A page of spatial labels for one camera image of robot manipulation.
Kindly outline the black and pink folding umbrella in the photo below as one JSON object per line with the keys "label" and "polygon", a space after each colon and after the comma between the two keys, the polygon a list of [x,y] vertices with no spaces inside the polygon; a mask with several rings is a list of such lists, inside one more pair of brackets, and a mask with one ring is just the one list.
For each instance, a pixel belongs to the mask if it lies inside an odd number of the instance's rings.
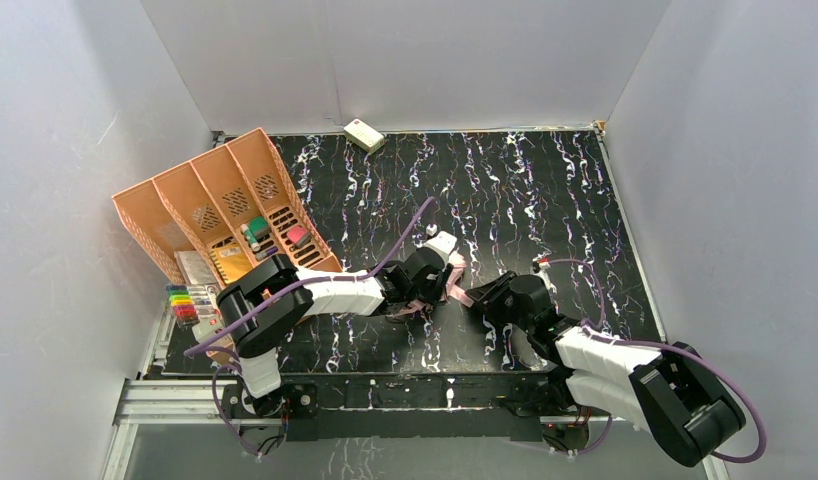
{"label": "black and pink folding umbrella", "polygon": [[458,252],[451,253],[446,265],[445,279],[441,282],[441,286],[434,288],[434,291],[439,293],[437,297],[433,297],[432,300],[412,300],[400,310],[394,313],[386,313],[385,316],[389,319],[401,319],[446,302],[448,298],[455,299],[462,306],[470,308],[474,301],[468,297],[466,291],[458,284],[466,267],[467,261],[463,255]]}

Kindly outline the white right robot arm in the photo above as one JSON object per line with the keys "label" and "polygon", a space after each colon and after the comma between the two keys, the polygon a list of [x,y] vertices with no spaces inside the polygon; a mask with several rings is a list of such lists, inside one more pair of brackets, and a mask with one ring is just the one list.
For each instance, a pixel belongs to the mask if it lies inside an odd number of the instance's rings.
{"label": "white right robot arm", "polygon": [[650,433],[677,463],[692,467],[746,424],[742,408],[683,343],[625,346],[558,312],[537,275],[507,272],[458,296],[493,324],[525,333],[552,364],[552,399],[594,407]]}

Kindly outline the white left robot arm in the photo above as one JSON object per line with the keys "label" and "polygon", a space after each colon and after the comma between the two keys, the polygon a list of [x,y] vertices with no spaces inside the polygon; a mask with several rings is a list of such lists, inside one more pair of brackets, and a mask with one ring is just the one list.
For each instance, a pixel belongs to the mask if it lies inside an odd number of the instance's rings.
{"label": "white left robot arm", "polygon": [[277,254],[248,272],[216,297],[224,325],[232,327],[253,311],[269,292],[275,301],[231,328],[238,365],[248,394],[265,397],[281,386],[277,348],[301,320],[326,314],[398,317],[434,305],[459,279],[464,257],[431,246],[416,249],[404,260],[390,260],[374,276],[351,273],[341,281],[332,272],[294,266]]}

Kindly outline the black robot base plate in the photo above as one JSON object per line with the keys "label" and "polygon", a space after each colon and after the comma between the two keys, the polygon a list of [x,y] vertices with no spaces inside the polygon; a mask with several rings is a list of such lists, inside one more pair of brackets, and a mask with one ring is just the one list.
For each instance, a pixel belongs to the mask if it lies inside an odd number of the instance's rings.
{"label": "black robot base plate", "polygon": [[255,399],[242,381],[222,388],[226,417],[242,426],[277,425],[291,442],[339,438],[502,437],[554,439],[579,448],[597,422],[594,407],[560,407],[550,374],[289,374]]}

